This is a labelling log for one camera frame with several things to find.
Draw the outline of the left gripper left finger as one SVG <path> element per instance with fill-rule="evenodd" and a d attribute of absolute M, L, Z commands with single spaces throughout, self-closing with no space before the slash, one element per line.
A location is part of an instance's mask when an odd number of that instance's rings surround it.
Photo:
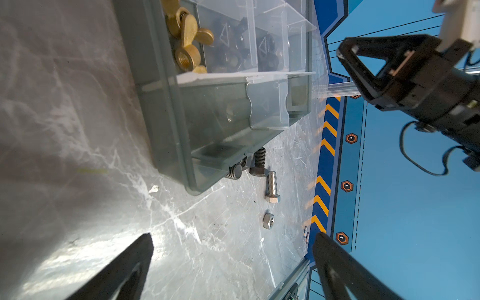
<path fill-rule="evenodd" d="M 141 235 L 68 298 L 70 300 L 139 300 L 145 287 L 153 252 L 151 234 Z"/>

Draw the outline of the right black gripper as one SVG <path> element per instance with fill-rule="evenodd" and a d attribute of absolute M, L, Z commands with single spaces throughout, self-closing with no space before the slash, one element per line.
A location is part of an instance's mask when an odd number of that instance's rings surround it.
<path fill-rule="evenodd" d="M 402 111 L 417 131 L 439 131 L 465 151 L 465 165 L 480 170 L 480 78 L 455 68 L 470 51 L 459 39 L 438 51 L 427 34 L 348 37 L 337 57 L 363 98 L 381 111 Z"/>

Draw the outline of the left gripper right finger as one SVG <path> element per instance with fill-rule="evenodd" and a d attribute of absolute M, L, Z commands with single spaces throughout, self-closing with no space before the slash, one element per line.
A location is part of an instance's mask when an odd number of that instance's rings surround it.
<path fill-rule="evenodd" d="M 348 252 L 320 232 L 312 253 L 327 300 L 400 300 Z"/>

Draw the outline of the black wing nut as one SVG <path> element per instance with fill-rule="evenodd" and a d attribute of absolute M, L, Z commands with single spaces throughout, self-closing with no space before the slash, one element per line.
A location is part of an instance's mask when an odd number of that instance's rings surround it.
<path fill-rule="evenodd" d="M 247 17 L 240 21 L 220 17 L 212 27 L 214 44 L 206 53 L 210 71 L 237 73 L 253 69 Z"/>
<path fill-rule="evenodd" d="M 276 43 L 272 35 L 266 34 L 257 40 L 257 58 L 260 72 L 278 70 L 280 59 L 276 54 Z"/>

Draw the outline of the silver hex bolt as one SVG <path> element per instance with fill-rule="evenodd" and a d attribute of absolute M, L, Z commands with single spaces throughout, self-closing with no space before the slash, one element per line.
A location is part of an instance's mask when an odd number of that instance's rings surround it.
<path fill-rule="evenodd" d="M 265 200 L 272 204 L 280 203 L 281 197 L 278 194 L 278 181 L 275 171 L 270 171 L 267 177 L 267 193 Z"/>

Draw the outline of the black bolt near box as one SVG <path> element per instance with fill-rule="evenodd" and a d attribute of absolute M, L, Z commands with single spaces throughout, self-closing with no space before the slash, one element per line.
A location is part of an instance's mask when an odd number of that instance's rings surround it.
<path fill-rule="evenodd" d="M 240 162 L 236 163 L 235 165 L 229 168 L 229 172 L 225 176 L 225 178 L 229 180 L 239 180 L 243 174 L 243 171 L 249 168 L 248 166 L 249 158 L 244 157 Z"/>

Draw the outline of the grey plastic organizer box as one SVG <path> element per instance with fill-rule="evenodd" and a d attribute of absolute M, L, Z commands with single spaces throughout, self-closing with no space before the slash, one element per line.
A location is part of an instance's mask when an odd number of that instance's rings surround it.
<path fill-rule="evenodd" d="M 317 40 L 312 1 L 180 1 L 200 28 L 213 33 L 220 17 L 247 17 L 252 69 L 213 73 L 194 42 L 206 74 L 182 71 L 180 43 L 171 36 L 161 1 L 113 3 L 156 169 L 200 195 L 311 112 L 313 93 L 325 76 L 313 63 Z M 277 71 L 260 72 L 260 38 L 270 34 Z"/>

